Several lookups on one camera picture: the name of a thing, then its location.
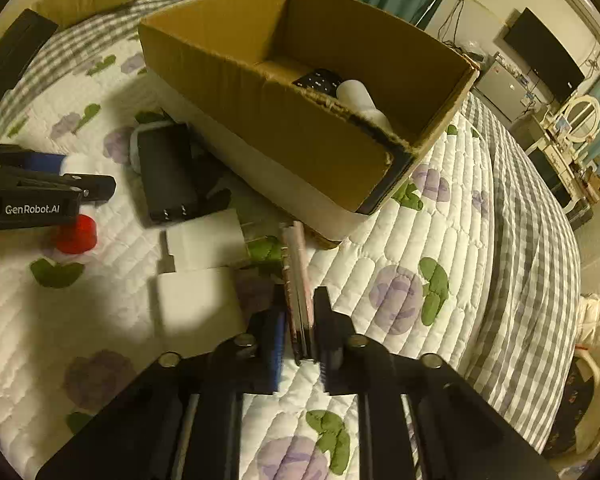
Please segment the grey checkered bedspread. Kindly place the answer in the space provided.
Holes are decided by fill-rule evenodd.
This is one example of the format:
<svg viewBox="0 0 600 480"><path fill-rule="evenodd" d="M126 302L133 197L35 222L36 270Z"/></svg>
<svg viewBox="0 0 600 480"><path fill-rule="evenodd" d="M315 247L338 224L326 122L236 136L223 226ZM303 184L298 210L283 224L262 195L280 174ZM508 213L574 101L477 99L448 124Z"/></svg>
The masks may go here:
<svg viewBox="0 0 600 480"><path fill-rule="evenodd" d="M135 0L51 40L61 35L137 36L145 15L180 1ZM19 112L12 102L16 87L0 103L8 118ZM580 294L577 242L538 172L490 110L468 96L458 112L467 113L488 150L493 257L471 354L454 366L532 446L542 448L573 354Z"/></svg>

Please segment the red capped white bottle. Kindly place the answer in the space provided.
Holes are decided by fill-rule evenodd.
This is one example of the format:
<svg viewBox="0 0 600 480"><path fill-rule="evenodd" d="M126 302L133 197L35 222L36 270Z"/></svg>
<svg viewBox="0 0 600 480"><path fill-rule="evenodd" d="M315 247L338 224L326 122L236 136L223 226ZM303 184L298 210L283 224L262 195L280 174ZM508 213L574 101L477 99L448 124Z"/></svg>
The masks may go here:
<svg viewBox="0 0 600 480"><path fill-rule="evenodd" d="M72 223L63 224L56 232L54 246L66 255L81 255L97 245L97 224L87 214L79 214Z"/></svg>

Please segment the white cylindrical bottle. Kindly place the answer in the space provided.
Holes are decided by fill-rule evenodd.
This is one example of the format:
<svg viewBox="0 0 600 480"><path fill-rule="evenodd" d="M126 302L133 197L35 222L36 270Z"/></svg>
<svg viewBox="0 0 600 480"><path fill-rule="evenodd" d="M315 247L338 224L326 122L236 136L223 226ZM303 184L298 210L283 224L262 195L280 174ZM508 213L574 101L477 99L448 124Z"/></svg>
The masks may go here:
<svg viewBox="0 0 600 480"><path fill-rule="evenodd" d="M361 81L348 79L343 81L336 90L337 99L346 107L354 110L375 126L387 132L393 132L393 128L387 116L378 110L370 92L367 91Z"/></svg>

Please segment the white power adapter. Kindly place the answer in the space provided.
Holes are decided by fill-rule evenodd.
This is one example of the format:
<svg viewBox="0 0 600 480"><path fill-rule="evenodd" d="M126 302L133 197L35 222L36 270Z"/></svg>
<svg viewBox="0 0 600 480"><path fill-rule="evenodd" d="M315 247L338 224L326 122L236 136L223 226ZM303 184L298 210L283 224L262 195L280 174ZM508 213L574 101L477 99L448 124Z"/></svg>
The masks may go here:
<svg viewBox="0 0 600 480"><path fill-rule="evenodd" d="M224 209L170 226L166 229L166 247L176 272L239 266L249 260L235 209Z"/></svg>

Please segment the white puffer jacket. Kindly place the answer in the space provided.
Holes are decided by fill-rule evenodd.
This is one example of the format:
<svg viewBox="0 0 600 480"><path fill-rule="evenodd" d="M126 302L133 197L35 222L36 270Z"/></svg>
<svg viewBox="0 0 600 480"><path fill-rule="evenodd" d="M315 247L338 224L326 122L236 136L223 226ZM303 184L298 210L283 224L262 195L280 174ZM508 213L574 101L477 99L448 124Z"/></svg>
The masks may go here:
<svg viewBox="0 0 600 480"><path fill-rule="evenodd" d="M577 307L574 356L582 362L593 396L576 428L576 451L587 460L600 450L600 296L582 296Z"/></svg>

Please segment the pink patterned booklet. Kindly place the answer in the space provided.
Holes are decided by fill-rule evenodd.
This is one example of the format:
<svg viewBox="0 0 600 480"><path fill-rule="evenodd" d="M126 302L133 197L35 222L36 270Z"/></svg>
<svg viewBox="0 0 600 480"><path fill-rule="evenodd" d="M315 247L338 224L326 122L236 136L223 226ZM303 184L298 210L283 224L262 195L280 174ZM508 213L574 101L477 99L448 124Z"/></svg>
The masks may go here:
<svg viewBox="0 0 600 480"><path fill-rule="evenodd" d="M287 301L287 320L294 360L314 360L313 289L308 274L308 255L304 226L294 221L280 229L282 234L283 280Z"/></svg>

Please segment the black power bank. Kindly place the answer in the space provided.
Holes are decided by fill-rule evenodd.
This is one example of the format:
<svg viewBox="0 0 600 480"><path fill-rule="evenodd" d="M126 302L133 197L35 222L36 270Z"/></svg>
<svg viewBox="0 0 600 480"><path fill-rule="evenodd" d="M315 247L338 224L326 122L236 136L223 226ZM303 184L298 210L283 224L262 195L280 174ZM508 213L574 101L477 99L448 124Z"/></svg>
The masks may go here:
<svg viewBox="0 0 600 480"><path fill-rule="evenodd" d="M198 193L192 177L193 156L186 125L147 131L138 138L140 177L151 221L193 218Z"/></svg>

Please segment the brown cardboard box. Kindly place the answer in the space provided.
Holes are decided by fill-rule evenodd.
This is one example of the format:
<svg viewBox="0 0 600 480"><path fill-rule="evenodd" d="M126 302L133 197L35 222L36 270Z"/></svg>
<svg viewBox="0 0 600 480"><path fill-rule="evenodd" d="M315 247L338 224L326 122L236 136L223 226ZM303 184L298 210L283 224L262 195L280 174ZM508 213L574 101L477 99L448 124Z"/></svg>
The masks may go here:
<svg viewBox="0 0 600 480"><path fill-rule="evenodd" d="M358 0L188 0L145 16L138 33L161 107L333 243L412 173L477 76L464 56ZM294 85L317 68L361 81L393 132Z"/></svg>

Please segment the black patterned garment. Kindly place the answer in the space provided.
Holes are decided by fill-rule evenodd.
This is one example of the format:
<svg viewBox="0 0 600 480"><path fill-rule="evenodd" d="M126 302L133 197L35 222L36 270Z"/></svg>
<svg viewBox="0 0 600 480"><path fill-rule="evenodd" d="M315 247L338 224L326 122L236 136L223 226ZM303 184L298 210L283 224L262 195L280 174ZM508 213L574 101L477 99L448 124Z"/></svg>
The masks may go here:
<svg viewBox="0 0 600 480"><path fill-rule="evenodd" d="M575 356L550 436L543 450L546 458L554 458L574 450L577 443L576 429L592 402L594 390L592 368L585 359Z"/></svg>

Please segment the white rectangular charger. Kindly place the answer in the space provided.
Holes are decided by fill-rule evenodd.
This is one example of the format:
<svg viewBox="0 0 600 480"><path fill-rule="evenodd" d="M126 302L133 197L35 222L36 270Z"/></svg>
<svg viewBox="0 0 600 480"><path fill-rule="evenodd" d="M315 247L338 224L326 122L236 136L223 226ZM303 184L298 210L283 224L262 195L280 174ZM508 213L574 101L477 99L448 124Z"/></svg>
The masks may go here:
<svg viewBox="0 0 600 480"><path fill-rule="evenodd" d="M233 272L226 266L157 276L159 310L168 335L236 335L245 328Z"/></svg>

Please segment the black remote control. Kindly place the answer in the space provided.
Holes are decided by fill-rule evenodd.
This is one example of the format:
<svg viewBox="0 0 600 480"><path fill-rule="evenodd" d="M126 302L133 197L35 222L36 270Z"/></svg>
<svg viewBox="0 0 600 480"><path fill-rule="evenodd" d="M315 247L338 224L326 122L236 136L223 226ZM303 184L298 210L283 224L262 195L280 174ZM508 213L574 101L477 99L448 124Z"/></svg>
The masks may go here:
<svg viewBox="0 0 600 480"><path fill-rule="evenodd" d="M299 88L311 89L328 96L336 96L341 83L342 79L336 73L324 68L317 68L294 81L294 85Z"/></svg>

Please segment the silver small refrigerator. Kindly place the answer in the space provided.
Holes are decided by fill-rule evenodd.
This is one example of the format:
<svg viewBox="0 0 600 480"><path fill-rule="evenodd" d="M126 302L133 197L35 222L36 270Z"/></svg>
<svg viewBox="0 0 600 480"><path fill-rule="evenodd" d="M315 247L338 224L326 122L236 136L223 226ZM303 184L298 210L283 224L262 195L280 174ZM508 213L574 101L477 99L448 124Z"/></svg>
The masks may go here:
<svg viewBox="0 0 600 480"><path fill-rule="evenodd" d="M481 74L476 89L509 122L516 122L526 112L526 88L498 60L493 60Z"/></svg>

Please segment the black wall television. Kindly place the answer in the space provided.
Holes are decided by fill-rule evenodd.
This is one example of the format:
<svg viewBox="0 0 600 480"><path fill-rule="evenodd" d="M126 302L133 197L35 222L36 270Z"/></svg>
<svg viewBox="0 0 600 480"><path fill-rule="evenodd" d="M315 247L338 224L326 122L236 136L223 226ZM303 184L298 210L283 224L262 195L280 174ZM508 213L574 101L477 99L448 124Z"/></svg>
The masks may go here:
<svg viewBox="0 0 600 480"><path fill-rule="evenodd" d="M562 104L584 81L584 73L567 49L530 10L522 12L504 36L509 45Z"/></svg>

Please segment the white dressing table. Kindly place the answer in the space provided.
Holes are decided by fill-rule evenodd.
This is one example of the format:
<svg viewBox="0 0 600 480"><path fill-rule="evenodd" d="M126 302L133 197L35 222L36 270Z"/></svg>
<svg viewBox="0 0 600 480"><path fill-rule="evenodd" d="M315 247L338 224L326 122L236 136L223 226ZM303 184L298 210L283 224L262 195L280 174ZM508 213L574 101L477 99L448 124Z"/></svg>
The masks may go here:
<svg viewBox="0 0 600 480"><path fill-rule="evenodd" d="M558 141L550 129L532 115L528 131L533 139L524 150L538 170L544 183L554 195L565 214L569 214L578 203L593 207L600 201L600 192L586 175L586 169L570 153L567 142Z"/></svg>

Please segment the oval vanity mirror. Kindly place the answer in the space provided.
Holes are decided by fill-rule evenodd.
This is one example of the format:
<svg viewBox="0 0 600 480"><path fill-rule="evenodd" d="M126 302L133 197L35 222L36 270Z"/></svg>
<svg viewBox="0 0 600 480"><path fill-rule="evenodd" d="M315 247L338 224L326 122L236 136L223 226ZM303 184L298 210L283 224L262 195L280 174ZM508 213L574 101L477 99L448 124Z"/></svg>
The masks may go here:
<svg viewBox="0 0 600 480"><path fill-rule="evenodd" d="M594 96L575 96L558 112L554 128L559 141L592 142L600 132L600 102Z"/></svg>

